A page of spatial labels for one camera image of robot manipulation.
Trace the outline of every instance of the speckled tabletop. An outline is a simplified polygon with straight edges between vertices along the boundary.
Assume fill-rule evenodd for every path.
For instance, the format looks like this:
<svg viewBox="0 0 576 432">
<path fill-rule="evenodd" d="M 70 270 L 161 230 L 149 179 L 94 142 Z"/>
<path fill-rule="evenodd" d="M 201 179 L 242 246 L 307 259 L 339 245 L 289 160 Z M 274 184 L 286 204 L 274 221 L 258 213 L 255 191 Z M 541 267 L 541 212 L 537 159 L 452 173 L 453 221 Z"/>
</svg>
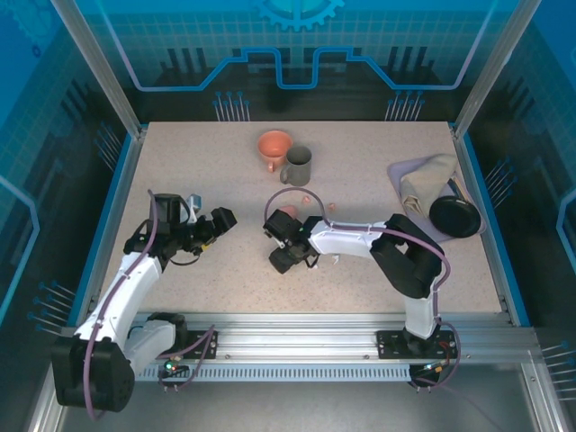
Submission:
<svg viewBox="0 0 576 432">
<path fill-rule="evenodd" d="M 278 274 L 268 262 L 275 243 L 263 231 L 268 198 L 284 186 L 269 174 L 257 153 L 265 131 L 290 133 L 310 147 L 312 179 L 307 185 L 337 208 L 337 221 L 387 221 L 402 212 L 386 168 L 436 153 L 455 153 L 445 122 L 157 122 L 139 158 L 104 287 L 118 269 L 124 241 L 148 217 L 147 189 L 156 194 L 202 196 L 202 212 L 234 211 L 238 225 L 188 267 L 169 265 L 142 303 L 142 311 L 182 312 L 400 312 L 402 297 L 378 265 L 342 256 L 337 265 L 323 256 L 319 268 L 297 265 Z M 319 214 L 303 193 L 287 193 L 275 206 L 294 204 L 300 219 Z M 453 268 L 440 292 L 441 311 L 500 311 L 479 236 L 442 245 Z M 179 253 L 175 259 L 188 257 Z"/>
</svg>

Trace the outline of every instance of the orange cup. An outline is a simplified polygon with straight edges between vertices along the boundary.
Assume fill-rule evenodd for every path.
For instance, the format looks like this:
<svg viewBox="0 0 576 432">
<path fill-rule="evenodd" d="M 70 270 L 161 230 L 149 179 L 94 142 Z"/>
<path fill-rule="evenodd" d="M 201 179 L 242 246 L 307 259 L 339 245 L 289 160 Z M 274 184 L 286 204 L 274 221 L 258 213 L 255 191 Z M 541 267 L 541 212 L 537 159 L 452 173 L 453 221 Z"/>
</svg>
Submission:
<svg viewBox="0 0 576 432">
<path fill-rule="evenodd" d="M 292 138 L 281 130 L 270 130 L 258 139 L 258 151 L 273 173 L 286 162 L 286 152 L 292 146 Z"/>
</svg>

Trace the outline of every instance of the metal mug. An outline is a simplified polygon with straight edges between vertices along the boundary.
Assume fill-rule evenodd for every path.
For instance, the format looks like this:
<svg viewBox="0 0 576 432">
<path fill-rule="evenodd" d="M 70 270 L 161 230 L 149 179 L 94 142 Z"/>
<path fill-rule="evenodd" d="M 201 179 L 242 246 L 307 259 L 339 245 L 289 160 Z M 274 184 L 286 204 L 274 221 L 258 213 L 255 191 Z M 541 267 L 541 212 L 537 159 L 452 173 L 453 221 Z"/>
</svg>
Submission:
<svg viewBox="0 0 576 432">
<path fill-rule="evenodd" d="M 286 165 L 280 171 L 280 181 L 292 186 L 305 186 L 310 181 L 312 152 L 304 146 L 292 147 L 286 153 Z"/>
</svg>

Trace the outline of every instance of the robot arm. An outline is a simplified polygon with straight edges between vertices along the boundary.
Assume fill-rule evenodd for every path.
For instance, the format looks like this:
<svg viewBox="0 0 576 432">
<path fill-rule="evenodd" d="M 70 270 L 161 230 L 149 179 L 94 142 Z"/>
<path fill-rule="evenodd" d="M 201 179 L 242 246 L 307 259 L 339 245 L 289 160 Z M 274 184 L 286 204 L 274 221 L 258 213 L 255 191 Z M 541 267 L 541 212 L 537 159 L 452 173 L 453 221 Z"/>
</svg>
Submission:
<svg viewBox="0 0 576 432">
<path fill-rule="evenodd" d="M 153 314 L 143 329 L 130 339 L 131 323 L 152 285 L 178 250 L 199 256 L 207 246 L 230 230 L 236 219 L 230 210 L 218 208 L 211 220 L 196 217 L 200 197 L 188 201 L 178 195 L 157 194 L 157 234 L 147 255 L 131 271 L 113 294 L 112 288 L 126 275 L 149 242 L 152 218 L 145 220 L 124 246 L 120 269 L 96 309 L 73 337 L 59 337 L 51 352 L 58 403 L 85 406 L 83 385 L 84 358 L 95 325 L 90 367 L 90 395 L 96 410 L 122 410 L 131 396 L 134 379 L 144 367 L 170 348 L 185 347 L 187 329 L 184 317 L 176 314 Z M 146 233 L 140 231 L 147 227 Z M 113 295 L 102 319 L 104 303 Z"/>
<path fill-rule="evenodd" d="M 281 274 L 301 261 L 319 255 L 347 254 L 374 259 L 392 286 L 404 296 L 406 331 L 414 338 L 427 340 L 437 329 L 431 285 L 441 272 L 440 259 L 414 242 L 378 232 L 378 228 L 400 231 L 443 252 L 434 240 L 406 216 L 394 214 L 387 222 L 372 225 L 334 222 L 328 225 L 321 217 L 309 217 L 304 223 L 276 210 L 265 222 L 266 235 L 278 248 L 270 262 Z M 398 247 L 407 244 L 406 250 Z"/>
</svg>

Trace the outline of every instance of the beige cloth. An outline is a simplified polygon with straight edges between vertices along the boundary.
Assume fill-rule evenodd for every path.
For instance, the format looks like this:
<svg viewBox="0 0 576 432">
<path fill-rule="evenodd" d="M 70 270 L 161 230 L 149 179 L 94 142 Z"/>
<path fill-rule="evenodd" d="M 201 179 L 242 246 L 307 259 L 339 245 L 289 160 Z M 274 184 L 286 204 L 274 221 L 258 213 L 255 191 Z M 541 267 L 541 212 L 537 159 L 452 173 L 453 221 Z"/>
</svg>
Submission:
<svg viewBox="0 0 576 432">
<path fill-rule="evenodd" d="M 407 210 L 428 217 L 430 206 L 456 170 L 458 159 L 454 155 L 431 157 L 416 171 L 400 180 L 400 197 Z"/>
</svg>

